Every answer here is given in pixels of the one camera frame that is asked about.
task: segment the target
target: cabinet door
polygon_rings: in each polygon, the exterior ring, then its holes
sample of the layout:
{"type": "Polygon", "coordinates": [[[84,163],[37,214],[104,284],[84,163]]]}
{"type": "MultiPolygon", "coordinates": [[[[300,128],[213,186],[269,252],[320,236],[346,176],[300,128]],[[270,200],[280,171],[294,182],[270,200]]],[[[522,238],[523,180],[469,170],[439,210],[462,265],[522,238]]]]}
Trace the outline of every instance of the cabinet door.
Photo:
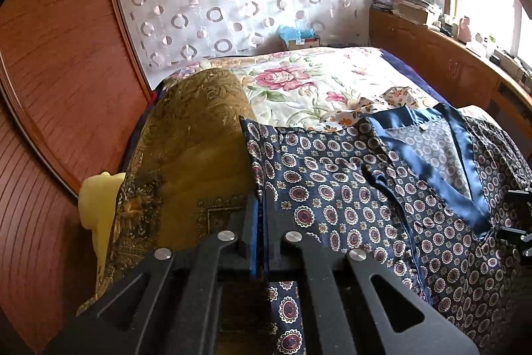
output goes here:
{"type": "Polygon", "coordinates": [[[395,17],[379,11],[370,10],[369,37],[373,47],[386,50],[394,55],[396,38],[394,36],[395,17]]]}
{"type": "Polygon", "coordinates": [[[449,56],[444,45],[430,39],[423,39],[413,48],[419,54],[421,63],[416,68],[417,73],[438,92],[443,98],[451,102],[456,78],[453,75],[456,62],[449,56]]]}
{"type": "Polygon", "coordinates": [[[417,26],[404,20],[401,20],[393,26],[394,40],[396,41],[395,53],[393,55],[410,65],[416,71],[417,64],[420,63],[419,54],[415,49],[419,45],[420,29],[417,28],[417,26]]]}
{"type": "Polygon", "coordinates": [[[456,107],[475,105],[487,109],[497,79],[489,74],[489,67],[479,61],[479,66],[460,61],[457,73],[456,107]]]}

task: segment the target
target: window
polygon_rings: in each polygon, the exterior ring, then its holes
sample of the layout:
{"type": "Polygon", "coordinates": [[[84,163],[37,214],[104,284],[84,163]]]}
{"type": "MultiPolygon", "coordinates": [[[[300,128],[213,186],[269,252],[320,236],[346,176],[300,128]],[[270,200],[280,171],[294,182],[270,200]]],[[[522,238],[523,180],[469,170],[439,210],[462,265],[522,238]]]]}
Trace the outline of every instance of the window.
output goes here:
{"type": "Polygon", "coordinates": [[[500,48],[532,66],[532,21],[518,0],[458,0],[456,16],[468,16],[473,35],[492,35],[500,48]]]}
{"type": "Polygon", "coordinates": [[[532,67],[532,20],[530,20],[521,8],[521,32],[517,56],[532,67]]]}

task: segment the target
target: metal screw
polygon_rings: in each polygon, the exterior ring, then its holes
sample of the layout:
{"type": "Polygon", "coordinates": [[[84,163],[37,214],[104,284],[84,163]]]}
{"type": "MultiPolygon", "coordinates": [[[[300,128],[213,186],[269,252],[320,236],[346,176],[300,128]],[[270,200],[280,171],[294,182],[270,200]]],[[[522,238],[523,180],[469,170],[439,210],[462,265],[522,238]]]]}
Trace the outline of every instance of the metal screw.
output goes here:
{"type": "Polygon", "coordinates": [[[172,251],[166,248],[157,249],[155,250],[154,256],[157,260],[166,260],[172,257],[172,251]]]}
{"type": "Polygon", "coordinates": [[[232,241],[235,239],[235,234],[230,230],[223,230],[218,233],[218,239],[224,242],[232,241]]]}
{"type": "Polygon", "coordinates": [[[351,260],[354,260],[356,262],[362,262],[363,260],[366,260],[368,255],[364,250],[353,249],[349,252],[349,257],[351,258],[351,260]]]}
{"type": "Polygon", "coordinates": [[[298,243],[303,239],[303,235],[299,232],[296,232],[295,230],[291,230],[290,232],[286,232],[285,238],[286,241],[289,241],[291,243],[298,243]]]}

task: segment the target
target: black metal bracket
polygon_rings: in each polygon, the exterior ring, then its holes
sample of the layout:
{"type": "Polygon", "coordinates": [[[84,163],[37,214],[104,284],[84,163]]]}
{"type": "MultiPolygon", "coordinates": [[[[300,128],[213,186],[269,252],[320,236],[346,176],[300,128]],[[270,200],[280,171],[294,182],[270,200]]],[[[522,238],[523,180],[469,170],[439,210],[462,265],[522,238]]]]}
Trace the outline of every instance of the black metal bracket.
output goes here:
{"type": "MultiPolygon", "coordinates": [[[[266,208],[272,198],[266,198],[266,208]]],[[[191,250],[158,249],[46,346],[45,355],[211,355],[222,286],[249,280],[250,195],[228,230],[191,250]]],[[[299,285],[309,355],[477,355],[462,332],[365,251],[324,249],[296,229],[293,218],[266,209],[268,281],[299,285]]]]}
{"type": "MultiPolygon", "coordinates": [[[[507,194],[514,202],[532,203],[532,188],[530,187],[525,188],[525,190],[508,190],[507,194]]],[[[525,230],[502,227],[498,230],[496,237],[517,246],[521,252],[522,266],[532,266],[532,234],[525,232],[525,230]]]]}

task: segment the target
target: wooden wardrobe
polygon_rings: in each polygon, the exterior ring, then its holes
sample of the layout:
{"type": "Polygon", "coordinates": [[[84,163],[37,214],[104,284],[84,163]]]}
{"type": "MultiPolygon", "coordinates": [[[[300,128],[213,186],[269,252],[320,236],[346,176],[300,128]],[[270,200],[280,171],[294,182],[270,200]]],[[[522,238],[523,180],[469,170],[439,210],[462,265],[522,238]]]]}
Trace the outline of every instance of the wooden wardrobe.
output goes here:
{"type": "Polygon", "coordinates": [[[116,172],[150,99],[113,2],[0,5],[0,308],[35,353],[94,291],[79,187],[116,172]]]}

